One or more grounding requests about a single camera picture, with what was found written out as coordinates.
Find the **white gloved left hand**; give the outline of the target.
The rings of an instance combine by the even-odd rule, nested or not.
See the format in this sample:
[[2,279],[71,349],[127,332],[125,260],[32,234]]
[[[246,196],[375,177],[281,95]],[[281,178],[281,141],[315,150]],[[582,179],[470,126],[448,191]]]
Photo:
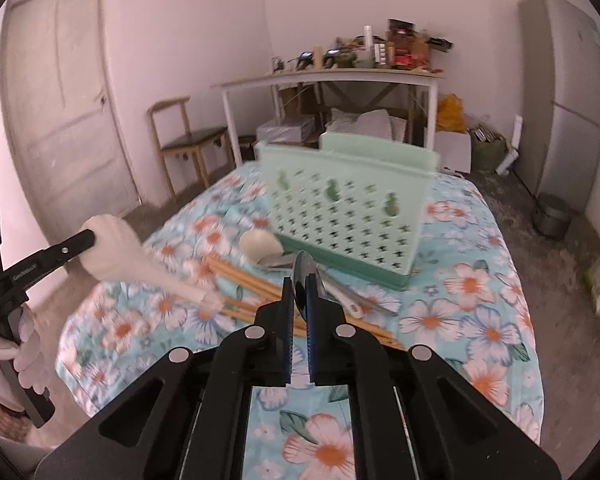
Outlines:
[[[42,394],[50,382],[50,370],[45,362],[34,316],[27,306],[22,307],[17,333],[20,344],[0,336],[0,364],[12,362],[20,387],[32,388],[35,393]],[[0,404],[17,413],[24,411],[24,407],[16,397],[16,390],[9,385],[1,367]]]

